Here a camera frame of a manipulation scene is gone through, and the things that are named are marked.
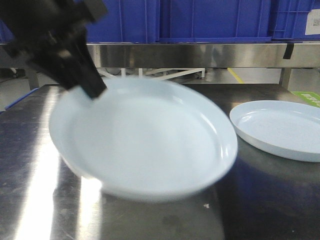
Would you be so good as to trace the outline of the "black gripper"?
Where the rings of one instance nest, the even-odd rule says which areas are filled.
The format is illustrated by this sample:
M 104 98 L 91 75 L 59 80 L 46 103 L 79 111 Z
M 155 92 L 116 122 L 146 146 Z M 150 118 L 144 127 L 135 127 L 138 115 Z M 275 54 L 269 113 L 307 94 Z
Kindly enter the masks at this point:
M 87 48 L 86 25 L 108 12 L 101 0 L 2 0 L 0 19 L 13 35 L 5 46 L 13 58 L 65 89 L 80 86 L 91 99 L 106 89 Z

